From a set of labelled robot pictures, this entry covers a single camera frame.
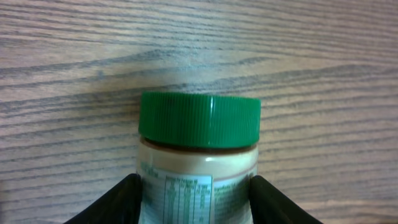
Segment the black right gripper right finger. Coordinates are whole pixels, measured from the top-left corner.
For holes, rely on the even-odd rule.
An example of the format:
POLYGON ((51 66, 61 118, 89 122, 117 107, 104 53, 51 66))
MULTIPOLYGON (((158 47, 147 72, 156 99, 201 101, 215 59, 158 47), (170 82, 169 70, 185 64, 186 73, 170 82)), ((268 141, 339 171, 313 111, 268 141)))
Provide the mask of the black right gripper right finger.
POLYGON ((254 224, 322 224, 260 175, 251 177, 249 201, 254 224))

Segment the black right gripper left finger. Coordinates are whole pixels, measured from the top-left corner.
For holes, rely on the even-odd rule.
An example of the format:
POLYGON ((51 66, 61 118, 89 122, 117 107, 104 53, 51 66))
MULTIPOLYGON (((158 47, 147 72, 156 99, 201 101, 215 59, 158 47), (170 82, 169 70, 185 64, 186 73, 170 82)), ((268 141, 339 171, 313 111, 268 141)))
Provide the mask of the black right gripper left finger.
POLYGON ((141 177, 129 174, 65 224, 138 224, 141 202, 141 177))

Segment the green-lidded jar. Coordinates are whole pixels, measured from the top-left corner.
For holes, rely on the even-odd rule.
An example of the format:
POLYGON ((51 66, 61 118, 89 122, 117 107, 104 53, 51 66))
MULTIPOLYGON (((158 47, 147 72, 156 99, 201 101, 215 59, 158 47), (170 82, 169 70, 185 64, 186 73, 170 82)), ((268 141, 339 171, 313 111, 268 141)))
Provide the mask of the green-lidded jar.
POLYGON ((252 222, 261 102, 256 98, 146 92, 137 173, 143 224, 252 222))

